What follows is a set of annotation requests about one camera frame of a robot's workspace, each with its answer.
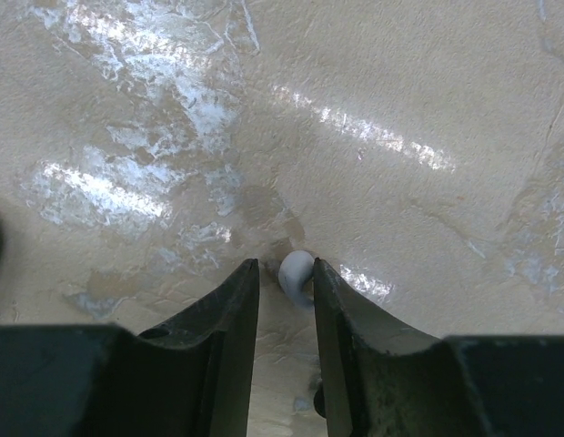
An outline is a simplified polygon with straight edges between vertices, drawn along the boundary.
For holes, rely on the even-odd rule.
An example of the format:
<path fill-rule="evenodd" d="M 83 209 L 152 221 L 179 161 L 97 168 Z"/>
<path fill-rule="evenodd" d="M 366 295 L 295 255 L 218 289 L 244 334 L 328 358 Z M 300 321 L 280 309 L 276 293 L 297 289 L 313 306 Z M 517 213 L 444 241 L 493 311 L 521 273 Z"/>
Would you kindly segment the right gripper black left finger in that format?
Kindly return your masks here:
<path fill-rule="evenodd" d="M 0 326 L 0 436 L 243 436 L 259 266 L 139 334 Z"/>

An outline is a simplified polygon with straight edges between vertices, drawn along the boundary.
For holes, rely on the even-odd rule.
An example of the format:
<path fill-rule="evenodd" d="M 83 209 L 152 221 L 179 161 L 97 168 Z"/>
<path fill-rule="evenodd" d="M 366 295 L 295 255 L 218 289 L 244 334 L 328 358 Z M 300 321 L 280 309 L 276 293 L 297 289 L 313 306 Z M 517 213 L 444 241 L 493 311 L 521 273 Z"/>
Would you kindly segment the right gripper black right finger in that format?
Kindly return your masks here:
<path fill-rule="evenodd" d="M 331 436 L 564 436 L 564 335 L 452 335 L 411 327 L 314 266 Z"/>

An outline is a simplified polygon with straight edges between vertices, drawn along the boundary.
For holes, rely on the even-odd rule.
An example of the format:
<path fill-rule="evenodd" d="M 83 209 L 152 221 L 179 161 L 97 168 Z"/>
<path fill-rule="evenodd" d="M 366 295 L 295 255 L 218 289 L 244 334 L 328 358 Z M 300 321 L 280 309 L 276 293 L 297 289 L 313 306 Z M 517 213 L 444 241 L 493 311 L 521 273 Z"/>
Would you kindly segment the white earbud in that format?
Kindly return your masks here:
<path fill-rule="evenodd" d="M 315 259 L 304 250 L 294 250 L 282 260 L 277 279 L 280 288 L 293 304 L 304 310 L 312 310 L 314 301 L 304 292 L 313 277 Z"/>

